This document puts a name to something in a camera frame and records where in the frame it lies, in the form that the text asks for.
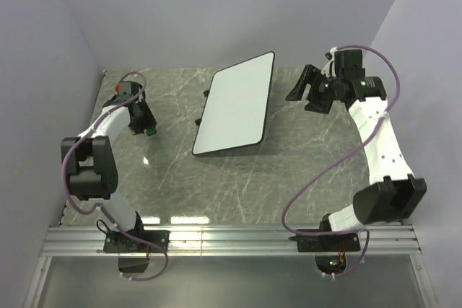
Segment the green whiteboard eraser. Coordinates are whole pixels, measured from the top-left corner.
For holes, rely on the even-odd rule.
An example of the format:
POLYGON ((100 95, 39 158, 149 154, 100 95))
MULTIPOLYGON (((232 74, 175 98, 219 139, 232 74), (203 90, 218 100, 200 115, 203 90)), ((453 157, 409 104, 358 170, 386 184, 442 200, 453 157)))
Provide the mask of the green whiteboard eraser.
POLYGON ((157 129, 156 129, 155 126, 149 127, 149 128, 147 128, 147 129, 145 130, 145 134, 146 134, 147 136, 153 136, 153 135, 156 134, 156 132, 157 132, 157 129))

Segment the white whiteboard black frame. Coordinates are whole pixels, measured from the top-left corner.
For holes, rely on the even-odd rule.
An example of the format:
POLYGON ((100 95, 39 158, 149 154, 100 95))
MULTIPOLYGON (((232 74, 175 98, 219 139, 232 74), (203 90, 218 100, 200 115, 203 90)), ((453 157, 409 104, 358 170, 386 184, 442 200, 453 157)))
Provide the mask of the white whiteboard black frame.
POLYGON ((260 144, 274 74, 269 51, 217 71, 204 93, 206 101, 191 153, 194 156, 260 144))

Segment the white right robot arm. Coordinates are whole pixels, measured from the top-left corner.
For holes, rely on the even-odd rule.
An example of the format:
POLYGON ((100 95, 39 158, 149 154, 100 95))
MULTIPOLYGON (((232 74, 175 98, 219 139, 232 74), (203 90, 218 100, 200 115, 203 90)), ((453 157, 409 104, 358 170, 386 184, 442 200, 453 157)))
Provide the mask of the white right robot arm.
POLYGON ((328 171, 353 157, 365 154, 369 185, 353 195, 345 208, 326 215, 317 230, 286 229, 303 237, 318 237, 321 246, 335 250, 344 241, 344 234, 358 232, 374 223, 390 223, 408 219, 427 192, 425 179, 414 175, 398 144, 389 110, 385 87, 378 76, 366 76, 359 64, 335 71, 334 64, 324 69, 308 64, 302 70, 288 101, 300 100, 306 93, 306 110, 328 113, 332 104, 344 104, 359 132, 361 143, 333 164, 328 171))

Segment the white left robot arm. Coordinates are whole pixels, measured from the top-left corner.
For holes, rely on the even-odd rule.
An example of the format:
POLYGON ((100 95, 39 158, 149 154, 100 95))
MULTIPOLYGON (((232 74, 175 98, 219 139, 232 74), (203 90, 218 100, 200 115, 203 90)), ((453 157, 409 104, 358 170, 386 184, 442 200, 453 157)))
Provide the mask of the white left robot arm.
POLYGON ((61 141, 61 181, 66 202, 81 215, 102 213, 108 222, 106 234, 130 252, 151 242, 139 213, 118 192, 113 145, 125 128, 136 135, 150 136, 155 127, 146 102, 111 101, 89 128, 61 141))

